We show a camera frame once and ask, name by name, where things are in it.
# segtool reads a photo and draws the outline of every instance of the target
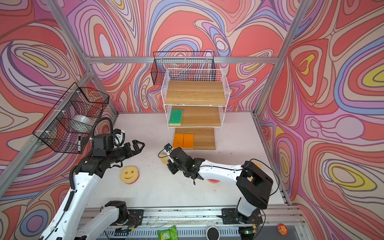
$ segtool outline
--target green snack package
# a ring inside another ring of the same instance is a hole
[[[172,226],[170,229],[157,232],[158,240],[177,240],[176,227]]]

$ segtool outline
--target shelf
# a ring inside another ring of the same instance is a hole
[[[194,135],[193,149],[215,150],[215,131],[213,127],[181,127],[176,128],[175,133],[187,133]]]
[[[221,127],[221,107],[205,106],[174,106],[172,109],[182,109],[181,125],[169,127]]]
[[[165,105],[225,106],[222,82],[169,81]]]

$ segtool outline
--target wire basket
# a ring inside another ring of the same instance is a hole
[[[215,69],[213,51],[157,51],[153,52],[151,69],[153,85],[161,85],[168,68]]]
[[[79,87],[63,94],[56,105],[65,97],[69,101],[61,110],[54,110],[55,106],[43,118],[33,134],[55,152],[81,154],[88,143],[92,127],[102,116],[108,105],[109,95],[94,88]],[[58,111],[57,116],[44,130],[37,130],[51,111]]]

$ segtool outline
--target red and yellow badge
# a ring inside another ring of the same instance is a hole
[[[282,223],[277,225],[277,230],[283,236],[287,236],[288,235],[288,228],[284,224],[282,224]]]

